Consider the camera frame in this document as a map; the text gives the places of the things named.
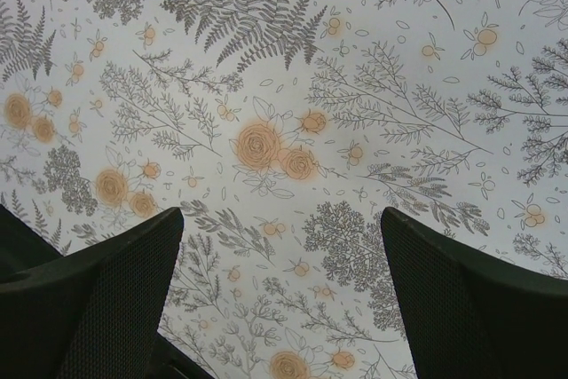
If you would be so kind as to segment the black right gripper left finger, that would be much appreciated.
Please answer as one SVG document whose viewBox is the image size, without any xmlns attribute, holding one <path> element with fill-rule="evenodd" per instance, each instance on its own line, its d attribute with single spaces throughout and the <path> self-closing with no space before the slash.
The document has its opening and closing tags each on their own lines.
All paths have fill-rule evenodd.
<svg viewBox="0 0 568 379">
<path fill-rule="evenodd" d="M 36 234 L 1 210 L 1 376 L 143 378 L 184 230 L 173 207 L 130 230 L 44 263 L 9 242 Z"/>
</svg>

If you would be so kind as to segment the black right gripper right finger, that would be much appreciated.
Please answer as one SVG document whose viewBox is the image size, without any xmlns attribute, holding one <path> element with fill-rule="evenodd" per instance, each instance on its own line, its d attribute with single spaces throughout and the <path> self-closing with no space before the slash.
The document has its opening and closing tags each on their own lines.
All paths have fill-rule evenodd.
<svg viewBox="0 0 568 379">
<path fill-rule="evenodd" d="M 420 378 L 565 378 L 567 283 L 452 240 L 394 208 L 383 246 Z"/>
</svg>

